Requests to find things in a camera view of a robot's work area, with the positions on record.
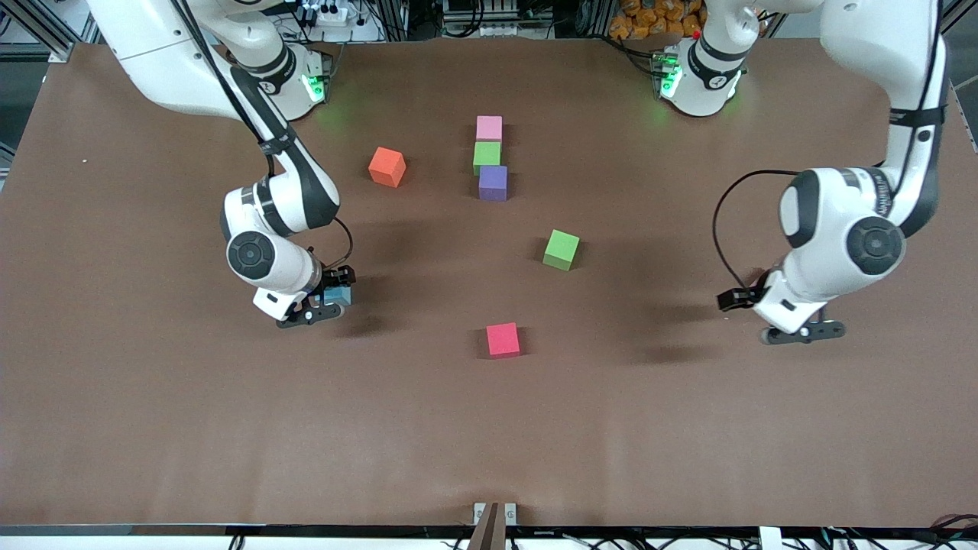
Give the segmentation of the purple foam cube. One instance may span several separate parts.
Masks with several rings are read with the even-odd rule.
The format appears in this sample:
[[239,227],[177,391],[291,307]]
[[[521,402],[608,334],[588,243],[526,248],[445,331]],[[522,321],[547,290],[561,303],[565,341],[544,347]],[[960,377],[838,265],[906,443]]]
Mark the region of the purple foam cube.
[[509,168],[506,166],[479,167],[478,198],[481,201],[506,202],[509,199]]

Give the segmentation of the grey metal device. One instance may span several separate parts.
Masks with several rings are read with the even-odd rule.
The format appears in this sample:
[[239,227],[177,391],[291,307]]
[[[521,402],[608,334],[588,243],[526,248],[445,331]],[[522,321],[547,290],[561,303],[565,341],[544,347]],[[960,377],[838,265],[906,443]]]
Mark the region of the grey metal device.
[[530,0],[438,0],[440,31],[450,38],[509,37],[536,20]]

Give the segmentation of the black table edge rail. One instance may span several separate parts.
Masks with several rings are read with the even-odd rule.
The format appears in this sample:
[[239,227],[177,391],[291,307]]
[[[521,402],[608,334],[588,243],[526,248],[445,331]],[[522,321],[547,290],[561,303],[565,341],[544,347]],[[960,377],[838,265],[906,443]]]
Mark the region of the black table edge rail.
[[[357,526],[357,525],[300,525],[299,523],[269,523],[269,525],[217,525],[217,523],[77,523],[77,525],[10,525],[0,526],[0,535],[9,536],[101,536],[101,535],[244,535],[275,537],[315,537],[315,539],[460,539],[472,535],[474,526]],[[748,539],[758,536],[757,526],[708,528],[708,526],[509,526],[510,535],[523,537],[544,535],[573,535],[597,537],[622,535],[626,539]],[[969,528],[846,528],[843,535],[835,532],[832,539],[909,539],[936,544],[944,541],[978,541],[978,526]]]

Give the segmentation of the orange foam cube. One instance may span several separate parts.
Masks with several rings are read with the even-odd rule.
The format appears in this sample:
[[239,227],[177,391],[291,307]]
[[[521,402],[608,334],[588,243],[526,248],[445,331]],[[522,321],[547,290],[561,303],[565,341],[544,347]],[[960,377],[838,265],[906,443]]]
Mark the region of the orange foam cube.
[[377,147],[369,163],[371,181],[391,188],[400,186],[406,171],[404,154],[389,147]]

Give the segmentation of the small metal bracket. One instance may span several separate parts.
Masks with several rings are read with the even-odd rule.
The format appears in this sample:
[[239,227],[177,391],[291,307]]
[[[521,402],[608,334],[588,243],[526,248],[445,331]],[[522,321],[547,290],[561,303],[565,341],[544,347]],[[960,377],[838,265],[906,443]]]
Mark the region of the small metal bracket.
[[[471,524],[473,526],[478,523],[485,511],[491,508],[489,503],[476,502],[472,505],[472,517]],[[517,505],[515,503],[497,503],[497,512],[499,516],[504,517],[504,525],[506,526],[517,526]]]

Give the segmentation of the paper table cover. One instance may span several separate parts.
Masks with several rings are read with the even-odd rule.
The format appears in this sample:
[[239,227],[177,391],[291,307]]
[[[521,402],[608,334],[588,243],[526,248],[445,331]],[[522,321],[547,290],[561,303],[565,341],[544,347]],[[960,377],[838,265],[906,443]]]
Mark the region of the paper table cover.
[[[681,116],[591,41],[348,47],[296,123],[355,239],[353,306],[277,328],[230,271],[235,121],[145,99],[105,47],[49,67],[0,192],[0,523],[911,526],[978,514],[978,154],[949,100],[940,205],[844,338],[761,344],[711,216],[752,170],[867,166],[888,101],[765,40]],[[509,199],[481,201],[476,119]],[[399,187],[371,181],[377,147]],[[542,264],[553,229],[572,270]],[[523,351],[493,359],[487,326]]]

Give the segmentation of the bag of orange items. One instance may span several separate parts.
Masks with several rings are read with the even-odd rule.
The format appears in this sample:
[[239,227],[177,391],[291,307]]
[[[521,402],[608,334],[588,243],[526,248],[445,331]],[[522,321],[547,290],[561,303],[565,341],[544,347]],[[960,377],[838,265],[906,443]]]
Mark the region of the bag of orange items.
[[708,18],[703,0],[617,0],[607,34],[614,40],[640,40],[658,34],[698,37]]

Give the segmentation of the red foam cube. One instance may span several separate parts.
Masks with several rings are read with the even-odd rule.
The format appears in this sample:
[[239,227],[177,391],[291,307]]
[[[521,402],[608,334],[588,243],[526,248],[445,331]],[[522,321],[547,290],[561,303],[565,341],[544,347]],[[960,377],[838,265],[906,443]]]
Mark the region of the red foam cube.
[[520,336],[514,322],[487,326],[487,351],[490,358],[517,358],[521,355]]

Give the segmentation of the white power strip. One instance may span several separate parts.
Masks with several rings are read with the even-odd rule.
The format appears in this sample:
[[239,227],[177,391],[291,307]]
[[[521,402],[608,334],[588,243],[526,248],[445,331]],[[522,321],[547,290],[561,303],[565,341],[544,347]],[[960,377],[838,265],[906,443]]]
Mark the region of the white power strip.
[[351,21],[349,7],[340,7],[338,0],[296,0],[296,16],[307,28],[342,28]]

